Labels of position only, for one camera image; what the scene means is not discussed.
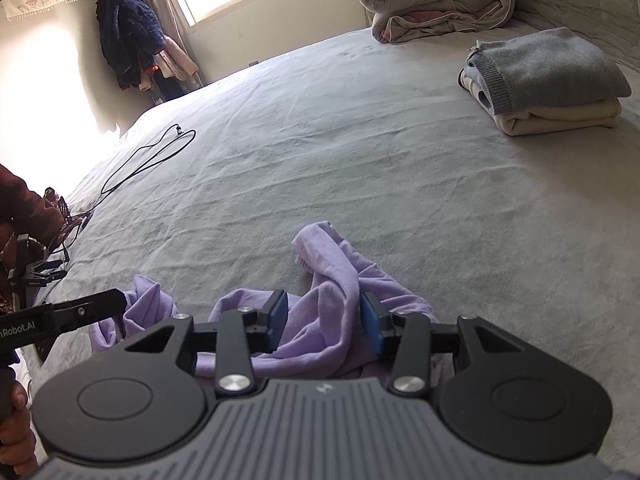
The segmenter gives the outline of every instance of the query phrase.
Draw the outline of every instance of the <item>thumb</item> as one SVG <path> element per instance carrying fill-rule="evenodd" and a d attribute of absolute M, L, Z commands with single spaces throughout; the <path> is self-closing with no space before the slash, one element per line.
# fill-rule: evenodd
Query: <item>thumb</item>
<path fill-rule="evenodd" d="M 27 392 L 18 381 L 15 381 L 11 390 L 11 404 L 16 410 L 21 410 L 27 405 Z"/>

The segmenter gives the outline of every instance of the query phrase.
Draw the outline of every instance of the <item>brown sleeve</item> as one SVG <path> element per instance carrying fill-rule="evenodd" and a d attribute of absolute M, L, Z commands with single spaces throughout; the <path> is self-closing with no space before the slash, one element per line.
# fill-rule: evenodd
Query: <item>brown sleeve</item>
<path fill-rule="evenodd" d="M 49 247 L 65 224 L 60 210 L 29 191 L 25 181 L 0 164 L 0 221 L 12 222 Z"/>

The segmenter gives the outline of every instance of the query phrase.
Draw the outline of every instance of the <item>beige folded garment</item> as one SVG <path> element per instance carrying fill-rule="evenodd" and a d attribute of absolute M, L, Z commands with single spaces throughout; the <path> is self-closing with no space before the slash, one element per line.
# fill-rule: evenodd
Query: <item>beige folded garment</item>
<path fill-rule="evenodd" d="M 460 82 L 482 104 L 484 95 L 480 86 L 464 74 L 460 75 Z M 618 116 L 621 112 L 620 101 L 613 98 L 585 105 L 535 106 L 523 112 L 499 114 L 492 118 L 504 133 L 517 136 L 548 134 L 588 126 L 613 128 L 618 124 Z"/>

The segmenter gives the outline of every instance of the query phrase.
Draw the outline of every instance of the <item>gray sweater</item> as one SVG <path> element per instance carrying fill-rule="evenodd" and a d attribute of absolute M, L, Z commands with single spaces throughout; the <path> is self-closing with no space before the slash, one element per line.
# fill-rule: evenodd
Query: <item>gray sweater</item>
<path fill-rule="evenodd" d="M 480 101 L 491 115 L 631 95 L 613 59 L 564 27 L 509 41 L 478 41 L 464 73 L 482 88 Z"/>

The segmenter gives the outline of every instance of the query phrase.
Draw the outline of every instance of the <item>navy blue jacket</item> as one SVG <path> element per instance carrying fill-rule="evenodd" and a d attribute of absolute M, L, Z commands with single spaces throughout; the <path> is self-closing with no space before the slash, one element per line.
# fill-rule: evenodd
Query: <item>navy blue jacket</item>
<path fill-rule="evenodd" d="M 98 0 L 102 54 L 122 88 L 140 84 L 140 69 L 154 65 L 164 50 L 164 34 L 155 13 L 144 0 Z"/>

